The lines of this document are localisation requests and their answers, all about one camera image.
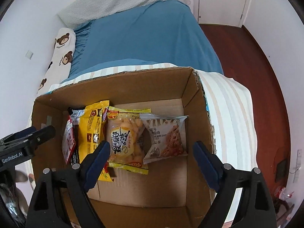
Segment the teddy bear print blanket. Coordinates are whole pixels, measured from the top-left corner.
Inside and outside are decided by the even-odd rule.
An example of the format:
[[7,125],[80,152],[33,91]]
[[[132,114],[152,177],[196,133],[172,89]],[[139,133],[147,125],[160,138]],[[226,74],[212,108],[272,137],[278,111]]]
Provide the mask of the teddy bear print blanket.
[[59,84],[70,74],[75,51],[76,35],[70,28],[61,28],[55,38],[54,54],[41,81],[37,96],[47,93],[53,84]]

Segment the red-brown floor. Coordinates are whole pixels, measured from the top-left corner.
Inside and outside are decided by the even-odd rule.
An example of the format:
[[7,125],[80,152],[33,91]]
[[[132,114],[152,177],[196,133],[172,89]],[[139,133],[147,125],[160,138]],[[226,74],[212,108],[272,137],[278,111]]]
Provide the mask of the red-brown floor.
[[267,57],[246,28],[200,25],[221,61],[224,75],[250,90],[257,134],[258,167],[273,196],[288,174],[275,183],[276,166],[290,158],[290,133],[284,98]]

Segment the white door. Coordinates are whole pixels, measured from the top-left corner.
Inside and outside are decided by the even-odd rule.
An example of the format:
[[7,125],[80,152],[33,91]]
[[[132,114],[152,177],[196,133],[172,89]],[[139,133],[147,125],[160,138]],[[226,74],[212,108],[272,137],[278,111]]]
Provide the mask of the white door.
[[246,0],[199,0],[199,23],[241,26]]

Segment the striped fabric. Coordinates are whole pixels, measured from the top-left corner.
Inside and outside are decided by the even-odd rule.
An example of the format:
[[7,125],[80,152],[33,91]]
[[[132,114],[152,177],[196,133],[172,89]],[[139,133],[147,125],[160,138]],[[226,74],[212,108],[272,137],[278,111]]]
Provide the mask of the striped fabric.
[[[49,92],[92,78],[125,71],[177,67],[171,63],[154,65],[119,66],[86,73],[62,84],[52,85]],[[251,171],[257,167],[257,136],[253,123],[253,107],[249,90],[233,79],[219,73],[196,70],[208,104],[211,124],[214,127],[215,153],[223,163],[235,169]],[[241,189],[237,189],[226,222],[233,220]]]

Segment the cable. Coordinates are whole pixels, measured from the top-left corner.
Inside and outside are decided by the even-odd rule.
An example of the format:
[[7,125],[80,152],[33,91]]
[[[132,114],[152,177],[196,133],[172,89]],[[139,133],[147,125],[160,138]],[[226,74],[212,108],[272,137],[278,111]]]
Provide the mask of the cable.
[[290,174],[294,174],[294,173],[296,173],[298,170],[300,170],[300,168],[298,168],[295,172],[290,172],[290,171],[289,171],[289,173],[290,173]]

